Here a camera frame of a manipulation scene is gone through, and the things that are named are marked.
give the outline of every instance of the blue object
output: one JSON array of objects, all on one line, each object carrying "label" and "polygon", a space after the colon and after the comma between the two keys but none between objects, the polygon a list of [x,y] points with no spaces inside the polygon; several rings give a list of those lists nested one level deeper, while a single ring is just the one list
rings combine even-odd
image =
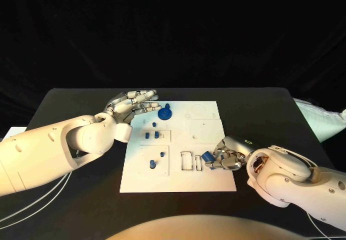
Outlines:
[{"label": "blue object", "polygon": [[149,168],[154,169],[155,168],[155,161],[154,160],[149,160]]},{"label": "blue object", "polygon": [[203,158],[204,162],[213,162],[214,161],[214,158],[213,158],[211,154],[207,151],[201,154],[201,158]]},{"label": "blue object", "polygon": [[171,118],[170,105],[165,103],[164,108],[158,110],[157,116],[161,120],[168,120]]}]

